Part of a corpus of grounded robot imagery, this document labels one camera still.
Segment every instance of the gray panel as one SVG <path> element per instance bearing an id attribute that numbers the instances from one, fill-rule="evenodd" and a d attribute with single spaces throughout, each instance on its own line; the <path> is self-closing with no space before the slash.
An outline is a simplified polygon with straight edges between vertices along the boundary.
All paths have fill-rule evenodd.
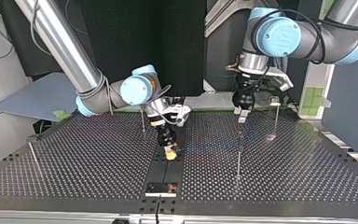
<path id="1" fill-rule="evenodd" d="M 336 66 L 327 98 L 323 126 L 358 151 L 358 62 Z"/>

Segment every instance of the robotic arm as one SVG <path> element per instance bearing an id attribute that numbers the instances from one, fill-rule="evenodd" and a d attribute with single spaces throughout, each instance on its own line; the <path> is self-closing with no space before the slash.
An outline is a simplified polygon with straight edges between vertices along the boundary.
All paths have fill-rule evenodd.
<path id="1" fill-rule="evenodd" d="M 163 94 L 152 65 L 132 71 L 125 80 L 108 84 L 107 78 L 92 64 L 72 28 L 54 0 L 16 0 L 43 42 L 77 91 L 76 104 L 85 116 L 96 116 L 127 105 L 145 107 L 151 125 L 158 131 L 158 142 L 167 160 L 176 157 L 176 133 L 172 125 L 183 126 L 190 108 L 171 104 Z"/>
<path id="2" fill-rule="evenodd" d="M 303 20 L 293 21 L 281 12 L 294 12 Z M 255 105 L 253 94 L 258 85 L 255 75 L 276 77 L 277 73 L 270 70 L 269 58 L 283 57 L 315 63 L 351 64 L 358 61 L 358 0 L 336 0 L 324 21 L 311 21 L 293 10 L 254 8 L 248 20 L 241 56 L 235 68 L 229 67 L 245 76 L 233 95 L 234 105 L 245 114 L 242 116 L 246 117 Z"/>

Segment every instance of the yellow object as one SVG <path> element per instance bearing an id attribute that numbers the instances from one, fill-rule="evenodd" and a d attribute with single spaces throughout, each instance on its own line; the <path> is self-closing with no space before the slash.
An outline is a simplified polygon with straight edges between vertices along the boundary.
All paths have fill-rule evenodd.
<path id="1" fill-rule="evenodd" d="M 173 161 L 176 158 L 176 152 L 165 152 L 165 157 L 167 158 L 167 161 Z"/>

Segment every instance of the silver pin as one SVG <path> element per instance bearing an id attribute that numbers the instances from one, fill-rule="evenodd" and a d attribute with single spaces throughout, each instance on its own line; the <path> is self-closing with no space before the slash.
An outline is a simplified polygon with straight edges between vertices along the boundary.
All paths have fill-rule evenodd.
<path id="1" fill-rule="evenodd" d="M 141 107 L 141 117 L 142 117 L 142 132 L 146 132 L 146 128 L 145 128 L 145 118 L 144 118 L 144 108 Z"/>
<path id="2" fill-rule="evenodd" d="M 43 177 L 42 169 L 40 168 L 39 161 L 37 160 L 36 153 L 34 152 L 34 147 L 31 142 L 28 142 L 28 146 L 31 149 L 32 156 L 34 157 L 34 163 L 36 163 L 36 167 L 40 173 L 40 176 Z"/>
<path id="3" fill-rule="evenodd" d="M 275 124 L 274 124 L 274 132 L 267 135 L 267 140 L 268 141 L 272 141 L 276 138 L 277 136 L 277 126 L 278 126 L 278 117 L 279 117 L 279 108 L 281 106 L 281 103 L 280 103 L 280 99 L 278 96 L 271 96 L 269 97 L 269 105 L 271 106 L 276 106 L 277 107 L 277 112 L 276 112 L 276 115 L 275 115 Z"/>
<path id="4" fill-rule="evenodd" d="M 237 180 L 241 179 L 241 154 L 242 154 L 242 145 L 241 145 L 241 135 L 242 132 L 238 132 L 238 160 L 237 160 Z"/>

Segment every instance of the perforated table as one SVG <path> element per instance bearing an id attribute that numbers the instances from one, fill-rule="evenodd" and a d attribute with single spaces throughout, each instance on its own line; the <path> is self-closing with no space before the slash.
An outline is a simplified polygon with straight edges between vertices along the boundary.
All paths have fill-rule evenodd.
<path id="1" fill-rule="evenodd" d="M 0 161 L 0 211 L 358 218 L 357 161 L 291 112 L 237 120 L 192 112 L 166 162 L 140 114 L 77 115 Z M 177 196 L 145 197 L 151 182 Z"/>

